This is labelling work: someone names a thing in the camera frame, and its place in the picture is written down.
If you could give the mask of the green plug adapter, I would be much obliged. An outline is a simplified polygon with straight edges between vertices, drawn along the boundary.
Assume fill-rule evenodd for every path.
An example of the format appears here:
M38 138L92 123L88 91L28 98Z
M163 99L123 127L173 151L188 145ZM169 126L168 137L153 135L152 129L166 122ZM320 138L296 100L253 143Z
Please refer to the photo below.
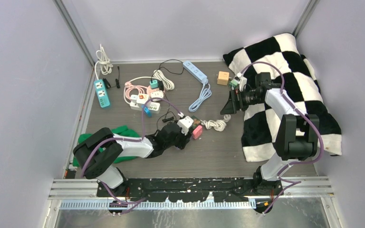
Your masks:
M231 80L229 82L229 87L232 88L232 89L236 89L236 87L239 85L239 82L235 79Z

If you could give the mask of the orange cube adapter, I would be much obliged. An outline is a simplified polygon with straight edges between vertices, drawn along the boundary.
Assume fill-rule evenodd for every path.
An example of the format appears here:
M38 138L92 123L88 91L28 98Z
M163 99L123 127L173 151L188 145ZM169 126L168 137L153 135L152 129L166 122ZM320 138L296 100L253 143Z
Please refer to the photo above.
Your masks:
M217 75L217 84L227 86L229 83L230 74L229 72L219 71Z

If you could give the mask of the green patterned adapter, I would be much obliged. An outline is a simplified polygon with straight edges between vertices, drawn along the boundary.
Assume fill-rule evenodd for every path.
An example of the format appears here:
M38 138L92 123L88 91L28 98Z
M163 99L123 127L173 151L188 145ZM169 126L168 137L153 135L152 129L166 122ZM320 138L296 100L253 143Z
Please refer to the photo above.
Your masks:
M201 120L199 118L197 118L196 116L192 115L191 116L192 120L193 120L193 128L196 128L197 126L201 125Z

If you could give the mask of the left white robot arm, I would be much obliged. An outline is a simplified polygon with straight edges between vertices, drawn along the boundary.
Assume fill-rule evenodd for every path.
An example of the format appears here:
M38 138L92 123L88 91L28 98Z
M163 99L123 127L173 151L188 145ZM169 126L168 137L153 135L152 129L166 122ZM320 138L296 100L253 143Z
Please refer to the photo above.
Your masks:
M155 158L165 150L184 149L192 132L177 123L168 123L161 130L143 138L121 136L105 127L91 135L73 149L73 155L87 179L98 179L116 197L126 193L126 178L113 166L121 157Z

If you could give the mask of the light blue power strip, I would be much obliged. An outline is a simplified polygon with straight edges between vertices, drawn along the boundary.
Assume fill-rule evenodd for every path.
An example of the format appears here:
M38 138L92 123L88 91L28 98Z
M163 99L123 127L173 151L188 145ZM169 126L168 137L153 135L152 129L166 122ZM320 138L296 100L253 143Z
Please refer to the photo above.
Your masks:
M183 67L185 70L187 70L190 74L192 74L200 83L202 84L208 84L208 78L207 76L197 67L195 66L191 61L184 61Z

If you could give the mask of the teal power strip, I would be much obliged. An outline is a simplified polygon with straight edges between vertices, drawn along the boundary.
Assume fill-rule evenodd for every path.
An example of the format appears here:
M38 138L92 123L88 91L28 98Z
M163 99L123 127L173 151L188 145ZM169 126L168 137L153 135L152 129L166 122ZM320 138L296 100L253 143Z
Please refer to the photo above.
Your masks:
M107 89L110 88L109 82L104 79L99 79L94 82L94 89L101 108L108 108L110 101L107 93Z

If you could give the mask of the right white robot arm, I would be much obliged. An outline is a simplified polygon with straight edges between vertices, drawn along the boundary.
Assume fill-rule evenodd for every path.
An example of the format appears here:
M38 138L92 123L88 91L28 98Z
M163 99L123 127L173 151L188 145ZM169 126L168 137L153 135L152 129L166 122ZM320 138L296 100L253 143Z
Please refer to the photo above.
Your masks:
M253 174L252 188L259 195L276 187L284 174L295 163L301 163L317 153L319 118L296 108L281 84L274 83L269 72L255 76L254 89L246 91L241 81L242 74L235 76L240 83L229 92L229 99L220 111L221 115L235 114L250 105L267 104L280 119L280 125L273 147L275 153Z

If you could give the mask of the pink plug adapter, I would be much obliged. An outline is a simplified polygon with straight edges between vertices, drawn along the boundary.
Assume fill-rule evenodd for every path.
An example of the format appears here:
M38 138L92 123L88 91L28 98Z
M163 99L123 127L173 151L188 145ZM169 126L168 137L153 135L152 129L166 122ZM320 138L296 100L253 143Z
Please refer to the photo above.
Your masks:
M197 140L202 135L203 127L201 125L196 126L196 128L192 132L193 139Z

